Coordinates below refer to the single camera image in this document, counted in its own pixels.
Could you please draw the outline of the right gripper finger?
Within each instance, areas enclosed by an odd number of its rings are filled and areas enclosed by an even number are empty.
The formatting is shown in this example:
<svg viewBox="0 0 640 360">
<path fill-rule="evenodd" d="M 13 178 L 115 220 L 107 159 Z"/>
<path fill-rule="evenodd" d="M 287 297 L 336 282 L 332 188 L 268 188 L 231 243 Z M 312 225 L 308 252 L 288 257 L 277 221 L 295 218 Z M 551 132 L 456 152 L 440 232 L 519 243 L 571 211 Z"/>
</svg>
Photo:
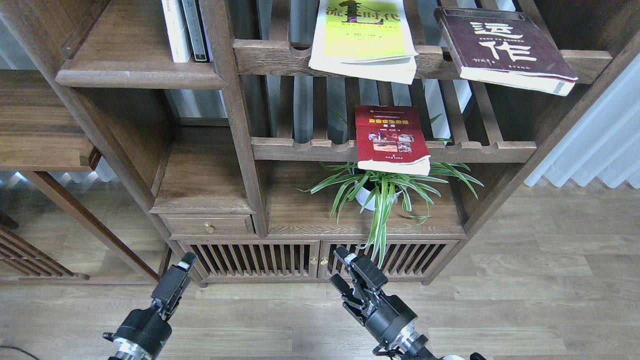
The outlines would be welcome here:
<svg viewBox="0 0 640 360">
<path fill-rule="evenodd" d="M 365 308 L 365 301 L 362 298 L 364 279 L 359 275 L 352 275 L 354 288 L 343 280 L 339 274 L 334 274 L 329 279 L 331 284 L 337 289 L 343 299 L 343 307 L 348 312 L 361 312 Z"/>
<path fill-rule="evenodd" d="M 339 246 L 333 254 L 345 265 L 351 277 L 359 275 L 363 278 L 362 299 L 364 301 L 370 301 L 381 294 L 382 287 L 388 283 L 388 278 L 369 258 L 357 257 L 343 246 Z"/>
</svg>

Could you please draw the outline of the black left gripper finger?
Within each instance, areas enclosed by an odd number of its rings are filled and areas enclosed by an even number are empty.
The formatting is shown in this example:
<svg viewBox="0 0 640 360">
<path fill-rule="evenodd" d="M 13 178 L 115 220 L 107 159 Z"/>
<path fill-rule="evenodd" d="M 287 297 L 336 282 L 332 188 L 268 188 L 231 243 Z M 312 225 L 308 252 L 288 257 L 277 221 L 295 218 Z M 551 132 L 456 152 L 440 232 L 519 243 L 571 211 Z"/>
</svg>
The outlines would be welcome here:
<svg viewBox="0 0 640 360">
<path fill-rule="evenodd" d="M 189 271 L 196 260 L 198 257 L 194 253 L 186 252 L 178 264 L 169 267 L 151 293 L 151 305 L 157 308 L 163 320 L 170 319 L 175 312 L 183 292 L 190 284 Z"/>
</svg>

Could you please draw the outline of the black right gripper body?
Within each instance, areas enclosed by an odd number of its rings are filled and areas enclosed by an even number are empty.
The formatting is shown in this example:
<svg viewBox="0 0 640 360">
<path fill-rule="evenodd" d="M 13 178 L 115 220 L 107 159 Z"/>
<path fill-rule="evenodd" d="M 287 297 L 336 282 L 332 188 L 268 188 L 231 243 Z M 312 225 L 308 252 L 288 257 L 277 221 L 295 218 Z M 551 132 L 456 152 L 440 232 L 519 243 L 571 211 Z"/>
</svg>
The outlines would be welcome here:
<svg viewBox="0 0 640 360">
<path fill-rule="evenodd" d="M 392 360 L 429 360 L 428 338 L 414 330 L 418 315 L 397 295 L 368 293 L 364 300 L 354 290 L 343 294 L 343 307 L 375 338 L 375 356 Z"/>
</svg>

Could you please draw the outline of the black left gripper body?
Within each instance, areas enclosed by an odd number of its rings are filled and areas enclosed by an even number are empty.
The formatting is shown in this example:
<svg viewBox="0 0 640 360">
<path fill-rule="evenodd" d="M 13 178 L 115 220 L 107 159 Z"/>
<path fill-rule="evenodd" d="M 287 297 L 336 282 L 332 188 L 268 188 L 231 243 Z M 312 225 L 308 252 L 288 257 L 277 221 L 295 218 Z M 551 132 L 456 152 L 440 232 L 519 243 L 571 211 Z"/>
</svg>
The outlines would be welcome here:
<svg viewBox="0 0 640 360">
<path fill-rule="evenodd" d="M 171 326 L 151 304 L 132 310 L 115 333 L 104 332 L 103 338 L 118 349 L 110 360 L 155 360 L 171 334 Z"/>
</svg>

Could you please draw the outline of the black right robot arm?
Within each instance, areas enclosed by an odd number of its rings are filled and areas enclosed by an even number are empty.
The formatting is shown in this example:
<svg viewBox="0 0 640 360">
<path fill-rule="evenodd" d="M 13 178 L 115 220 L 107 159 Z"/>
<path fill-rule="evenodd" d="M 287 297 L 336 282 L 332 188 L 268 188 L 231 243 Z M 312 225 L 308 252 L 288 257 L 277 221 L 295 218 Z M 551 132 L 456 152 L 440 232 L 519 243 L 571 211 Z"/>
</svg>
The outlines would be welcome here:
<svg viewBox="0 0 640 360">
<path fill-rule="evenodd" d="M 426 347 L 428 338 L 414 330 L 418 315 L 397 295 L 383 292 L 388 283 L 383 272 L 369 258 L 357 257 L 343 246 L 334 255 L 352 276 L 353 287 L 339 274 L 330 281 L 341 294 L 343 307 L 378 342 L 373 354 L 391 360 L 435 360 Z"/>
</svg>

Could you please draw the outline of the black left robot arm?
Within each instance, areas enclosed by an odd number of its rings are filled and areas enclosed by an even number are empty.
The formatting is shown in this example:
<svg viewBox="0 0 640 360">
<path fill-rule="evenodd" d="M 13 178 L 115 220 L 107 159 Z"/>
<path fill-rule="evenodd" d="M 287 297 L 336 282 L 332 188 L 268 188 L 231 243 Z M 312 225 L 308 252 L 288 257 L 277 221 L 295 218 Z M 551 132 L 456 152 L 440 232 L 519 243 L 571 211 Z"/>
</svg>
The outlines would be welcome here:
<svg viewBox="0 0 640 360">
<path fill-rule="evenodd" d="M 115 333 L 103 338 L 113 342 L 118 351 L 114 360 L 155 360 L 169 339 L 169 319 L 178 307 L 183 292 L 190 284 L 189 271 L 197 256 L 188 251 L 177 265 L 170 266 L 151 294 L 147 309 L 134 309 Z"/>
</svg>

